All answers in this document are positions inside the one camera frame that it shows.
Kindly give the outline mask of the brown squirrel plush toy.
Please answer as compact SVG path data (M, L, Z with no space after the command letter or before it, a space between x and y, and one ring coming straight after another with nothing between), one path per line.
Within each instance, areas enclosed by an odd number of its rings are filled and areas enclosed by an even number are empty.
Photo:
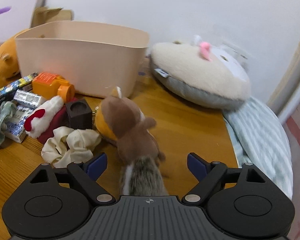
M136 103L122 96L120 87L98 106L95 126L103 139L116 146L123 161L119 182L122 196L168 195L159 170L166 157L149 132L156 124Z

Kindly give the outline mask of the white red plush toy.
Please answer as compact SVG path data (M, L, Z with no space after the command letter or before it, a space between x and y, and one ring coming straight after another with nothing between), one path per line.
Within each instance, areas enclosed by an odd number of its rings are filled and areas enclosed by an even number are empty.
M53 117L62 109L63 105L63 99L57 95L35 109L24 122L24 128L28 136L37 139L45 132Z

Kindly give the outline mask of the blue white tissue pack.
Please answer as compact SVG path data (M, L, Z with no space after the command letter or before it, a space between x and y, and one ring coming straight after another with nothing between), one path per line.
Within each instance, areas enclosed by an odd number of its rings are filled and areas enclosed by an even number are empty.
M6 122L6 137L17 143L22 143L27 135L24 123L33 111L34 110L29 107L18 105L16 113Z

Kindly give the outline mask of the orange plastic bottle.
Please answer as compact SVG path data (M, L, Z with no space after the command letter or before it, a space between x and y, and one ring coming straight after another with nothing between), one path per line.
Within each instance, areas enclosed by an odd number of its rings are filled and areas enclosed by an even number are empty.
M58 74L39 73L32 81L32 91L46 100L60 96L64 103L70 102L75 96L75 88L68 80Z

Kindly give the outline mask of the cream crumpled cloth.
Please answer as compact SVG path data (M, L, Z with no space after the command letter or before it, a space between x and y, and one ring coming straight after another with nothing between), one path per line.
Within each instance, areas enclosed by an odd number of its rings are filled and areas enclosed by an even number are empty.
M83 163L93 158L93 150L101 136L93 129L72 129L65 126L53 130L42 148L42 158L55 168L64 168L74 161Z

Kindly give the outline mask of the dark brown wooden block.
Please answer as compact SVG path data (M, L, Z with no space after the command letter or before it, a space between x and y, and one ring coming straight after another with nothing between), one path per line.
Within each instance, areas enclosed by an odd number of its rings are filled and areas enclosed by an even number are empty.
M85 99L65 104L69 125L72 129L92 129L93 112Z

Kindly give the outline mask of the dark red cloth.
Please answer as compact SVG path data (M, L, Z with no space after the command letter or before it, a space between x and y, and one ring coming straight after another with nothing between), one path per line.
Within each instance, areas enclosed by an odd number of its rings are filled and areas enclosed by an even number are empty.
M51 120L50 125L47 128L47 130L45 132L43 132L37 138L37 140L41 144L44 145L49 138L54 137L53 130L57 129L59 127L62 127L62 126L69 127L69 120L68 120L68 114L67 114L67 111L66 111L66 105L64 105L61 108L61 110L56 113L56 115Z

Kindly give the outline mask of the light blue striped blanket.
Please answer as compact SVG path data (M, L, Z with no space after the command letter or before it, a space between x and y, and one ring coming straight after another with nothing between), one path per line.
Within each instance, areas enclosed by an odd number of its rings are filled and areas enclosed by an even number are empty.
M223 111L237 164L256 165L289 199L293 196L290 144L275 113L256 98L235 111Z

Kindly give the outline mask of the white blue small box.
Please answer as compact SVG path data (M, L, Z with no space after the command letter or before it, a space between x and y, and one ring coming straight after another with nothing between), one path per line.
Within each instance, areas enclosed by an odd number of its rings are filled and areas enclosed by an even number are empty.
M31 109L36 109L46 101L44 97L24 90L17 90L13 99L20 105Z

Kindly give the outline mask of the cream round plush pillow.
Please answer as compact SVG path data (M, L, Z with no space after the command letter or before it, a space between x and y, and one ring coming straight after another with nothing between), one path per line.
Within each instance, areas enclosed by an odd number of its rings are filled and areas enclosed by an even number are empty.
M237 59L199 35L191 43L156 43L150 64L168 90L203 107L232 111L251 96L250 79Z

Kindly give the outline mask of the green crumpled cloth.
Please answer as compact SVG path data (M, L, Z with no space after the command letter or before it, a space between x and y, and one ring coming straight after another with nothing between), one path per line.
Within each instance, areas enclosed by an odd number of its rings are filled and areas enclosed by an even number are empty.
M15 103L11 101L4 101L0 105L0 146L5 140L5 130L7 128L6 122L12 118L17 111Z

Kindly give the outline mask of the dark starry long box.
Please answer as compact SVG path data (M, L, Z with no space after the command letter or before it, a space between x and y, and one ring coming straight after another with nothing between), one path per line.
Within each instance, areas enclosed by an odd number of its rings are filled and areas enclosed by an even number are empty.
M3 101L11 101L17 90L31 91L32 90L32 81L35 77L38 76L38 73L32 73L30 75L24 76L12 83L6 85L5 87L0 88L0 103Z

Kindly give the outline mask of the beige plastic storage bin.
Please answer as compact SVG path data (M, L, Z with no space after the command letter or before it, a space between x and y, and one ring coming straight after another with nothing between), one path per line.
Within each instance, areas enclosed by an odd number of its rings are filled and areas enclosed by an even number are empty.
M15 37L23 76L59 74L76 92L104 98L116 86L129 97L145 59L149 34L98 22L55 21Z

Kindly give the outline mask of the orange bear plush toy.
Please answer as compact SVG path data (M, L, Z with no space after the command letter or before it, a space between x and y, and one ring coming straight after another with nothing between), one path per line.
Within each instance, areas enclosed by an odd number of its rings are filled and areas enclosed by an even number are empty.
M0 46L0 77L10 79L20 72L15 38L25 31L27 29L10 37Z

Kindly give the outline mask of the lavender board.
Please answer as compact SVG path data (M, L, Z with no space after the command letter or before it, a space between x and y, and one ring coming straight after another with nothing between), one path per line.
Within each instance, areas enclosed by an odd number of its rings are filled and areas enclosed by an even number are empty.
M0 15L0 43L31 27L34 10L45 0L0 0L0 8L10 7Z

